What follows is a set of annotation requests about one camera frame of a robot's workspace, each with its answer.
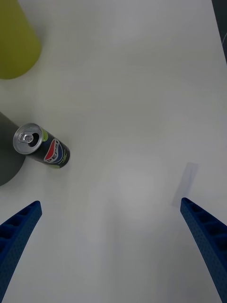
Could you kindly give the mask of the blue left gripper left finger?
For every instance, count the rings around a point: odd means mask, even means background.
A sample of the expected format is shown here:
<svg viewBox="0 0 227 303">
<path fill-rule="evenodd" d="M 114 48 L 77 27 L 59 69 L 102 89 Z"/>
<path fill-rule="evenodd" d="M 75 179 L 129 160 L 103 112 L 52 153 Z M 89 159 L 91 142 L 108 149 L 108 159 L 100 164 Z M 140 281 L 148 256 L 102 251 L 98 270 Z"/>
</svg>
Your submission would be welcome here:
<svg viewBox="0 0 227 303">
<path fill-rule="evenodd" d="M 0 225 L 0 302 L 41 216 L 41 204 L 34 201 Z"/>
</svg>

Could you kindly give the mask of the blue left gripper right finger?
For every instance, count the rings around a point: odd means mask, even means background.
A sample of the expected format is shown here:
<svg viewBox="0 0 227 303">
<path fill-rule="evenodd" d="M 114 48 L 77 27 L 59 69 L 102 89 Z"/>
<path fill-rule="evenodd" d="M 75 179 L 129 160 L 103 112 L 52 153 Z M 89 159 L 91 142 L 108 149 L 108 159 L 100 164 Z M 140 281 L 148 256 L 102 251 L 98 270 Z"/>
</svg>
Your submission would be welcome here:
<svg viewBox="0 0 227 303">
<path fill-rule="evenodd" d="M 223 303 L 227 302 L 227 226 L 184 197 L 180 212 L 198 246 Z"/>
</svg>

